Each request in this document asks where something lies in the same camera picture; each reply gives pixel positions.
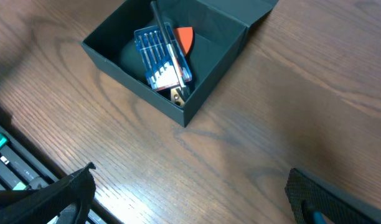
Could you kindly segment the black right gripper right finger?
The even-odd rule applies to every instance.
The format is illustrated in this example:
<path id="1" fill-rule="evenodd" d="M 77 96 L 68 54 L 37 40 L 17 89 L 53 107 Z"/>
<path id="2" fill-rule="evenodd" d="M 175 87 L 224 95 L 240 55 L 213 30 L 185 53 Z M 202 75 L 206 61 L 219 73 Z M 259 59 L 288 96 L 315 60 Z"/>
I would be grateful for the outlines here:
<path id="1" fill-rule="evenodd" d="M 285 193 L 296 223 L 381 223 L 381 210 L 301 169 L 289 172 Z"/>

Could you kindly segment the orange scraper with wooden handle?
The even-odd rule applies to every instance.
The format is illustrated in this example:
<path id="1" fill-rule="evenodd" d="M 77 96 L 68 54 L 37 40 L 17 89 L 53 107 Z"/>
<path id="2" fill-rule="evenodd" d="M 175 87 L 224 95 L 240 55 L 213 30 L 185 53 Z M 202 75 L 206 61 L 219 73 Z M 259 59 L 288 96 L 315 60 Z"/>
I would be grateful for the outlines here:
<path id="1" fill-rule="evenodd" d="M 194 42 L 194 30 L 192 27 L 179 27 L 173 30 L 173 33 L 176 37 L 177 44 L 180 50 L 176 50 L 176 52 L 181 53 L 181 61 L 179 65 L 182 68 L 182 77 L 186 84 L 189 84 L 192 80 L 192 75 L 187 66 L 186 56 L 190 52 L 191 47 Z M 171 101 L 180 107 L 185 105 L 186 100 L 181 95 L 179 85 L 171 88 Z"/>

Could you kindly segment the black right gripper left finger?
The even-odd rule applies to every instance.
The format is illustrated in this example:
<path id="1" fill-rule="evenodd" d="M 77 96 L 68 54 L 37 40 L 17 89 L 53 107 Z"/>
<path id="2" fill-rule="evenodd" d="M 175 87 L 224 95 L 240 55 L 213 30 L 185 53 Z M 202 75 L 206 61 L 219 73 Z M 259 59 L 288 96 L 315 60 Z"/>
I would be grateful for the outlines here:
<path id="1" fill-rule="evenodd" d="M 39 190 L 0 190 L 0 223 L 85 223 L 96 185 L 90 162 Z"/>

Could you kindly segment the clear precision screwdriver set case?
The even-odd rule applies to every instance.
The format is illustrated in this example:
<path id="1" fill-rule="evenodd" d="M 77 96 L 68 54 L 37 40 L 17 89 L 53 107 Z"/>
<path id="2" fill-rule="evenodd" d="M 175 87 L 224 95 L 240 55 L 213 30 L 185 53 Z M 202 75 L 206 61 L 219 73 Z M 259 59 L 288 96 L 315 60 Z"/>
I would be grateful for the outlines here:
<path id="1" fill-rule="evenodd" d="M 181 53 L 170 23 L 165 23 L 178 63 Z M 154 91 L 162 91 L 179 85 L 171 58 L 167 52 L 159 27 L 149 26 L 134 31 L 136 50 L 140 53 L 148 85 Z"/>

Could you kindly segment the black mounting rail green clips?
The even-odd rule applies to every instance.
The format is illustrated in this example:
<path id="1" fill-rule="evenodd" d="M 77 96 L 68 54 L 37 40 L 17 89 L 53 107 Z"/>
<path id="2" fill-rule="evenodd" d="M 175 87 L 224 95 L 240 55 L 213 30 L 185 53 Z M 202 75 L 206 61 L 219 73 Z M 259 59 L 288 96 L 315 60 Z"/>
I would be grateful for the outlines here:
<path id="1" fill-rule="evenodd" d="M 0 190 L 39 190 L 59 180 L 0 125 Z M 57 220 L 54 217 L 48 223 Z M 104 223 L 104 219 L 91 207 L 85 223 Z"/>

